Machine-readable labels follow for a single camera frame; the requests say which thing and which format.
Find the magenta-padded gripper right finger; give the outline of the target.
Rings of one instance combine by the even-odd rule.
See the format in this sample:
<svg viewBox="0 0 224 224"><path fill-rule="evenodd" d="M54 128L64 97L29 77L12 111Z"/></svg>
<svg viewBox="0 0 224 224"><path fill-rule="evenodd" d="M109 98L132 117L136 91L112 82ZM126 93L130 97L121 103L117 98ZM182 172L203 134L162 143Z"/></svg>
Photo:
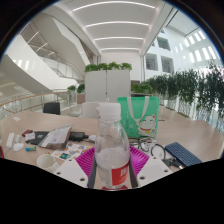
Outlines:
<svg viewBox="0 0 224 224"><path fill-rule="evenodd" d="M149 157L133 146L130 147L129 172L133 188L143 187L172 173L161 159Z"/></svg>

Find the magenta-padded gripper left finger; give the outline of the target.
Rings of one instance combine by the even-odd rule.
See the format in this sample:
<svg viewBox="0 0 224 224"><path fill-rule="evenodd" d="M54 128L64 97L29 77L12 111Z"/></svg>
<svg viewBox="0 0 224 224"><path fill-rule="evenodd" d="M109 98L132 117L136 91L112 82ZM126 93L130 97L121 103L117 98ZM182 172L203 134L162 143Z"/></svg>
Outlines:
<svg viewBox="0 0 224 224"><path fill-rule="evenodd" d="M76 159L65 161L54 174L81 187L92 189L96 177L94 153L95 149L91 148Z"/></svg>

